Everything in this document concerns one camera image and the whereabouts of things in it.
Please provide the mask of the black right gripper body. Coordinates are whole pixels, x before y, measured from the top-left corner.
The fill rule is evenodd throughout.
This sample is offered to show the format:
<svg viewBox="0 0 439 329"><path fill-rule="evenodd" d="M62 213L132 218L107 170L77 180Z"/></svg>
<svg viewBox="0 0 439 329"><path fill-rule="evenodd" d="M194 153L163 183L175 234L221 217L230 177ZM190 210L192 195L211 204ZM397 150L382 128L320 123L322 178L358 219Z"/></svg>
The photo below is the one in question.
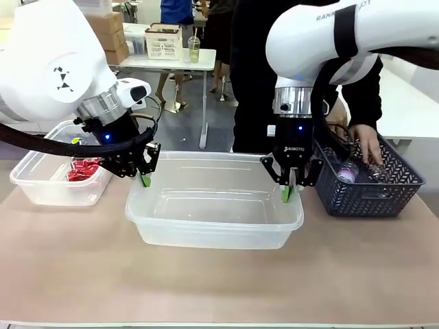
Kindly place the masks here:
<svg viewBox="0 0 439 329"><path fill-rule="evenodd" d="M313 123L307 117L277 117L272 154L281 167L299 169L312 155Z"/></svg>

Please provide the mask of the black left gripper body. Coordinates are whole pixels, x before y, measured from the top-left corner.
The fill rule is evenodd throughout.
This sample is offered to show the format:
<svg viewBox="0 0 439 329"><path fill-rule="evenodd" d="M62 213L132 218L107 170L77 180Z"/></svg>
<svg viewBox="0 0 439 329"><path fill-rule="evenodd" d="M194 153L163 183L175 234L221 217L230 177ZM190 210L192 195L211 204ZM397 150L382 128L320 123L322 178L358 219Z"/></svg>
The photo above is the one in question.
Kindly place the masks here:
<svg viewBox="0 0 439 329"><path fill-rule="evenodd" d="M127 111L121 117L106 125L103 125L97 117L91 117L82 121L82 129L85 132L93 134L100 145L124 143L141 135L137 119L132 117L131 114L131 111ZM121 156L126 160L130 160L138 169L145 151L145 146L152 140L152 129L147 127L143 134L147 134L148 136L145 144L137 145L136 147L130 148L127 151L113 154L111 156Z"/></svg>

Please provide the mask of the person's right hand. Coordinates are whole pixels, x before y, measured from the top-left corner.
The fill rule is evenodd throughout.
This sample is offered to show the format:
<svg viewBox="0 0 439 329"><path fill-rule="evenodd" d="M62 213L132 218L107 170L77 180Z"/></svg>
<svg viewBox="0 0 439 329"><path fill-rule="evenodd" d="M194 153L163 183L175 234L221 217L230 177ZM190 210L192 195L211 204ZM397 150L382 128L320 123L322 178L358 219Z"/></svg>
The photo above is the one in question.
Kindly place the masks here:
<svg viewBox="0 0 439 329"><path fill-rule="evenodd" d="M346 128L348 126L348 115L344 104L338 97L334 106L326 117L328 123L335 123Z"/></svg>

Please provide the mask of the person's left hand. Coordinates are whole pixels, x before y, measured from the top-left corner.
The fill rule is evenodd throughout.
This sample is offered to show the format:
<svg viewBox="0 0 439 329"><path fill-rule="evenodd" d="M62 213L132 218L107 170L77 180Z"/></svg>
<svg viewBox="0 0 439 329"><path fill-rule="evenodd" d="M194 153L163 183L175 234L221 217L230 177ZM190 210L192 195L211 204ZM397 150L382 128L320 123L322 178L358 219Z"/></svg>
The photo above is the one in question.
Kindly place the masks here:
<svg viewBox="0 0 439 329"><path fill-rule="evenodd" d="M359 124L351 126L348 131L354 140L356 138L359 140L363 163L369 163L370 158L372 158L376 164L383 164L375 129L368 125Z"/></svg>

